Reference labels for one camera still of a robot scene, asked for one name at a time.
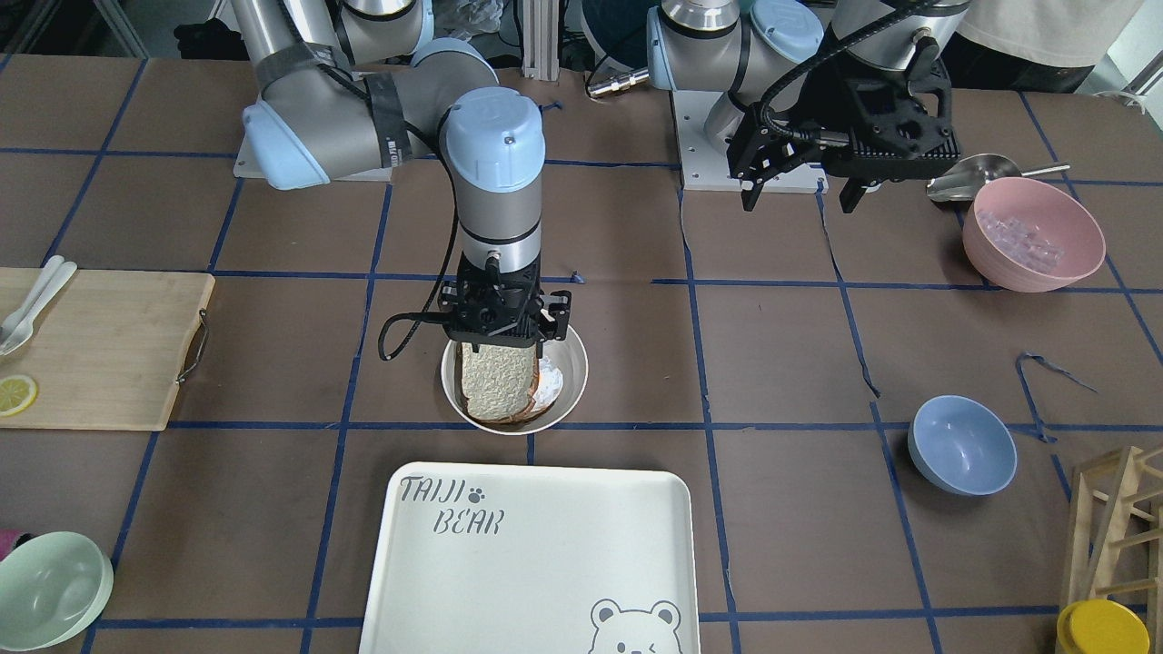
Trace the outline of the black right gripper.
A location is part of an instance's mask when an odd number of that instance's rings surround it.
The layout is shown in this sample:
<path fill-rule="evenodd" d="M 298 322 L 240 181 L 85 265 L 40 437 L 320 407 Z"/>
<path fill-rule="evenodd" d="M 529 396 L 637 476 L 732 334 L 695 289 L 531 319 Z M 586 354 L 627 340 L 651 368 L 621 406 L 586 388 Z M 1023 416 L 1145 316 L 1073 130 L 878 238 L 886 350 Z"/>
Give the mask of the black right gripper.
<path fill-rule="evenodd" d="M 438 324 L 450 340 L 473 346 L 527 349 L 564 340 L 571 293 L 544 293 L 540 271 L 540 258 L 502 272 L 498 257 L 477 266 L 461 255 L 454 282 L 438 296 Z"/>

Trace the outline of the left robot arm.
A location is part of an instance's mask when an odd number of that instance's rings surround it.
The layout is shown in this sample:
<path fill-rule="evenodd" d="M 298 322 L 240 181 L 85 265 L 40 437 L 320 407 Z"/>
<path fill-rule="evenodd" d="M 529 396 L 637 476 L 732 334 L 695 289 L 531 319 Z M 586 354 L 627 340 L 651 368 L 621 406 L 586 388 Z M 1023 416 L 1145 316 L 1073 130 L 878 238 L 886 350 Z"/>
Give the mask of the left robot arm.
<path fill-rule="evenodd" d="M 668 91 L 718 92 L 711 128 L 751 211 L 805 164 L 842 178 L 850 213 L 884 182 L 921 182 L 959 161 L 941 54 L 968 1 L 839 1 L 822 22 L 798 1 L 661 1 L 648 72 Z"/>

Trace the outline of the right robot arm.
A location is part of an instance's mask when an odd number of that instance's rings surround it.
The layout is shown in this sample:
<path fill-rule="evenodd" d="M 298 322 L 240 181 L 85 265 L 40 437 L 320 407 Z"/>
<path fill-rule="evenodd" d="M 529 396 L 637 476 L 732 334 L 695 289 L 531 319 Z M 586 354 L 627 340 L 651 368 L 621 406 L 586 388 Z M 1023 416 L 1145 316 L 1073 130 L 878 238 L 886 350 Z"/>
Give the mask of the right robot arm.
<path fill-rule="evenodd" d="M 307 189 L 431 154 L 454 194 L 452 280 L 419 313 L 452 341 L 540 347 L 571 296 L 541 287 L 542 112 L 479 51 L 433 33 L 429 1 L 236 1 L 258 98 L 242 121 L 266 182 Z"/>

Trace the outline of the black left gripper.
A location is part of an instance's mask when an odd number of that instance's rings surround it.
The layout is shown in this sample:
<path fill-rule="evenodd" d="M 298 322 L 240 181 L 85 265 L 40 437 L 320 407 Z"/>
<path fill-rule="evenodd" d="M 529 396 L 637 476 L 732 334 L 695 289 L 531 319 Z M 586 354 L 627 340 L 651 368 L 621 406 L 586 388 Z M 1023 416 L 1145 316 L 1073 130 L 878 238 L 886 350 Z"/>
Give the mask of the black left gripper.
<path fill-rule="evenodd" d="M 939 41 L 914 35 L 907 45 L 913 51 L 901 70 L 871 66 L 854 50 L 811 70 L 790 125 L 778 123 L 765 104 L 748 107 L 727 150 L 745 212 L 768 182 L 809 162 L 847 178 L 839 204 L 851 214 L 878 182 L 939 177 L 959 161 Z"/>

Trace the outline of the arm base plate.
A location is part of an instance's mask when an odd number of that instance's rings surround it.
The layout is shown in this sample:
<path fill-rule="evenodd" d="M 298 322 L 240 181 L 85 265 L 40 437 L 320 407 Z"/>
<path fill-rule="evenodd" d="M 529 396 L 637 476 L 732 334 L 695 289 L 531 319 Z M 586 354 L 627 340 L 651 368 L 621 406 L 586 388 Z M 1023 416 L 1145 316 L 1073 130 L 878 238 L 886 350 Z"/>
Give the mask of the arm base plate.
<path fill-rule="evenodd" d="M 266 175 L 263 173 L 262 168 L 258 165 L 256 154 L 254 152 L 254 145 L 250 144 L 250 138 L 248 136 L 244 136 L 241 141 L 233 171 L 237 178 L 262 179 L 262 182 L 265 182 L 266 179 Z M 392 177 L 393 170 L 391 168 L 381 168 L 362 171 L 361 173 L 345 175 L 341 178 L 333 178 L 331 182 L 388 183 L 392 180 Z"/>
<path fill-rule="evenodd" d="M 730 176 L 727 163 L 726 140 L 732 136 L 739 120 L 734 118 L 730 101 L 723 94 L 706 91 L 675 91 L 671 93 L 677 144 L 680 147 L 682 182 L 687 190 L 739 192 L 739 179 Z M 806 163 L 777 175 L 761 190 L 764 193 L 826 193 L 830 189 L 827 175 L 818 163 Z"/>

